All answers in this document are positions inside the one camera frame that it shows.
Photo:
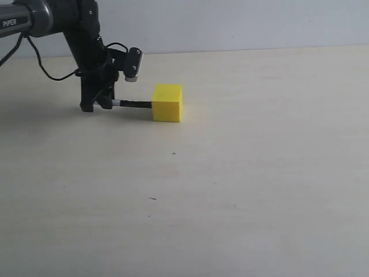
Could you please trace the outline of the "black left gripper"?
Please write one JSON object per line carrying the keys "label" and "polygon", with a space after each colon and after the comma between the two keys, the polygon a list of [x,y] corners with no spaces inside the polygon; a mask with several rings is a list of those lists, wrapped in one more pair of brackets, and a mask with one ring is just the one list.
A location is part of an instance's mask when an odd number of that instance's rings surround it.
{"label": "black left gripper", "polygon": [[[113,108],[115,87],[112,85],[119,80],[119,72],[123,70],[128,51],[128,47],[122,43],[87,43],[75,46],[78,66],[76,75],[81,78],[80,108],[83,112],[93,112],[95,98],[101,108]],[[96,81],[107,88],[101,90]]]}

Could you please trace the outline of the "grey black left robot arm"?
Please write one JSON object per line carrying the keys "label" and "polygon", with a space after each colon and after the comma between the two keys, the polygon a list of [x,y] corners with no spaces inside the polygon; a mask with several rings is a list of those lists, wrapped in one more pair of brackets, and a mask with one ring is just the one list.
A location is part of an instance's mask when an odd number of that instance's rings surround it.
{"label": "grey black left robot arm", "polygon": [[99,8],[96,1],[13,1],[1,5],[1,37],[18,34],[15,46],[1,59],[4,64],[26,39],[43,68],[40,52],[32,38],[61,33],[77,64],[72,72],[81,80],[80,108],[91,113],[94,105],[110,110],[120,106],[115,83],[125,53],[104,44],[100,36]]}

